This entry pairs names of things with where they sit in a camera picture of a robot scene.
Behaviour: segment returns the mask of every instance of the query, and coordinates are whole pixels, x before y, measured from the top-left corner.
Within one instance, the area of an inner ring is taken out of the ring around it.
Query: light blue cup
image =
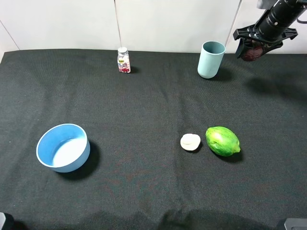
[[[83,128],[62,124],[48,130],[39,140],[36,156],[45,166],[60,173],[80,168],[90,154],[90,143]]]
[[[202,78],[213,78],[221,65],[225,46],[222,43],[209,41],[202,44],[197,72]]]

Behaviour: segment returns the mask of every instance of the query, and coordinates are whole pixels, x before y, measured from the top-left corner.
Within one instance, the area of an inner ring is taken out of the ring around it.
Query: green lime
[[[223,157],[229,157],[241,150],[239,139],[225,127],[210,127],[206,132],[206,139],[209,148]]]

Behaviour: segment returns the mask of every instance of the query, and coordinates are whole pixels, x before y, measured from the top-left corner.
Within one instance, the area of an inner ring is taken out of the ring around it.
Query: bowl rim
[[[72,124],[72,123],[60,124],[60,125],[57,125],[57,126],[52,127],[52,128],[49,129],[46,133],[44,133],[44,134],[42,135],[42,137],[39,139],[38,143],[37,143],[37,146],[36,146],[36,157],[37,157],[37,159],[39,160],[39,162],[41,162],[42,165],[45,165],[45,166],[47,166],[47,167],[49,167],[49,168],[62,168],[62,167],[65,167],[65,166],[67,166],[67,165],[70,165],[71,163],[73,163],[73,162],[75,162],[75,161],[77,160],[77,159],[76,159],[76,160],[74,160],[74,161],[72,161],[72,162],[70,162],[70,163],[68,163],[68,164],[62,165],[62,166],[54,166],[54,165],[49,165],[49,164],[46,164],[46,163],[42,162],[42,160],[40,159],[40,157],[39,157],[39,155],[38,155],[38,146],[39,146],[41,140],[44,138],[44,136],[45,136],[48,132],[50,132],[51,130],[53,130],[53,129],[59,127],[59,126],[66,126],[66,125],[76,126],[76,127],[78,127],[78,128],[84,133],[84,135],[85,135],[85,137],[86,137],[86,144],[85,144],[85,146],[84,146],[84,149],[83,149],[82,153],[80,154],[80,156],[78,156],[77,159],[79,159],[79,158],[82,156],[82,154],[84,153],[84,151],[85,151],[85,149],[86,149],[86,146],[87,146],[87,142],[88,142],[87,134],[86,134],[85,130],[84,130],[82,127],[80,127],[79,125]]]

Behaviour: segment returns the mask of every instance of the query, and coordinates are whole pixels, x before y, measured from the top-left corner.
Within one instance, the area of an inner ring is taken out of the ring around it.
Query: white garlic
[[[201,143],[201,138],[197,134],[187,133],[182,136],[180,145],[187,151],[193,151],[198,148]]]

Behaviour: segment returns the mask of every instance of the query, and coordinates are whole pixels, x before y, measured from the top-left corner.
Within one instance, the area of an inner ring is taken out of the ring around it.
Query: blue bowl
[[[36,156],[45,166],[60,173],[80,168],[90,154],[90,143],[83,128],[62,124],[48,130],[39,140]]]

